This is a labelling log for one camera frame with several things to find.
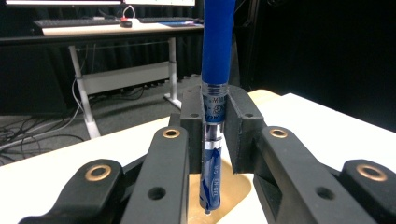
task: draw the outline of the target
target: desk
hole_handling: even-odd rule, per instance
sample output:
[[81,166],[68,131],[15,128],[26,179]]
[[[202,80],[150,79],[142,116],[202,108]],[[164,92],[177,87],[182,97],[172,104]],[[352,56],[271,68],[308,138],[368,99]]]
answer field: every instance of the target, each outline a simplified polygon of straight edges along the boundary
[[[249,95],[268,125],[293,131],[322,163],[341,170],[345,161],[366,159],[396,171],[396,133],[294,94],[280,97],[269,91],[254,91]],[[88,161],[110,159],[125,166],[143,156],[155,131],[167,126],[168,120],[155,120],[0,167],[0,222],[12,224],[23,217],[47,213],[66,182]],[[227,150],[223,152],[227,160]],[[266,223],[254,188],[219,223],[244,223],[247,218],[249,223]]]
[[[133,28],[121,28],[119,25],[62,27],[43,29],[44,36],[73,36],[73,35],[105,35],[105,34],[156,34],[175,30],[203,30],[202,25],[194,24],[183,27],[169,27],[159,23],[139,23],[134,20]],[[177,99],[177,65],[176,65],[176,39],[172,36],[168,39],[169,61],[167,63],[155,63],[116,71],[83,76],[78,63],[75,45],[70,45],[70,55],[76,73],[81,104],[84,108],[84,120],[90,138],[99,137],[99,129],[93,117],[89,94],[103,91],[111,91],[119,88],[148,83],[169,77],[170,92],[165,94],[165,99],[173,105],[181,108],[181,102]]]

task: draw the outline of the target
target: white tabletop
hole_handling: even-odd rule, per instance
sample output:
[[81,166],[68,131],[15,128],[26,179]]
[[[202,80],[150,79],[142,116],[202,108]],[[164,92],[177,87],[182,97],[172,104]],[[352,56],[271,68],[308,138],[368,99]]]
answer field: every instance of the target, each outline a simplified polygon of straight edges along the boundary
[[156,33],[163,31],[175,30],[191,30],[204,29],[201,24],[192,24],[179,27],[171,27],[159,23],[140,23],[138,20],[133,20],[132,28],[123,28],[119,25],[97,25],[97,26],[79,26],[79,27],[59,27],[43,29],[45,36],[52,35],[102,35],[102,34],[128,34],[128,33]]
[[[282,97],[266,91],[250,94],[268,125],[293,131],[319,161],[341,170],[345,161],[366,159],[396,171],[396,133],[307,101],[293,94]],[[167,126],[159,119],[121,132],[95,138],[34,158],[0,167],[0,222],[18,223],[27,216],[47,213],[59,193],[88,161],[111,159],[126,165],[146,154],[152,136]],[[265,223],[255,190],[221,223]]]

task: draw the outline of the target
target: black plastic bracket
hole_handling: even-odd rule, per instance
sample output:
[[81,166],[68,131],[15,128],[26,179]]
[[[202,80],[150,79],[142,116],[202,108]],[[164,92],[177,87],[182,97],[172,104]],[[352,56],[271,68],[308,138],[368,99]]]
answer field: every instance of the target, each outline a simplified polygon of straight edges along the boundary
[[254,172],[253,139],[267,125],[248,93],[230,86],[224,136],[235,174]]
[[256,143],[269,169],[258,173],[272,175],[253,179],[269,223],[375,223],[293,132],[266,127]]
[[375,221],[396,223],[396,175],[390,169],[367,160],[347,161],[338,181]]
[[180,126],[189,133],[190,174],[200,174],[205,127],[201,86],[195,86],[183,92]]
[[46,215],[26,217],[20,223],[111,223],[120,208],[123,181],[118,162],[88,162],[67,182]]
[[187,223],[188,141],[181,127],[155,133],[121,223]]

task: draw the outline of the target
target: computer mouse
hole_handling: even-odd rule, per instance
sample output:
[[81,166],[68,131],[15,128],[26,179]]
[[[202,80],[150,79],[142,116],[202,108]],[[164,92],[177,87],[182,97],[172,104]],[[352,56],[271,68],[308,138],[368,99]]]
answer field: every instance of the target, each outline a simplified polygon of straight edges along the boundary
[[120,22],[120,27],[131,28],[132,27],[132,22],[131,21],[121,21]]
[[195,24],[204,24],[204,20],[202,19],[194,19]]

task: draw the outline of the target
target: pen barrel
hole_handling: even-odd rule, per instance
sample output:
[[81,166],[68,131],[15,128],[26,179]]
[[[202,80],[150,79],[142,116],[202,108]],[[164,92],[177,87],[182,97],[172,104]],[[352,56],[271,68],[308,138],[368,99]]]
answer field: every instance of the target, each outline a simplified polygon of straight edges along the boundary
[[207,124],[219,124],[225,120],[227,94],[227,83],[212,85],[202,82],[205,121]]
[[235,0],[205,0],[202,81],[227,83],[230,76]]
[[221,139],[205,141],[203,173],[200,184],[200,205],[206,213],[220,207]]

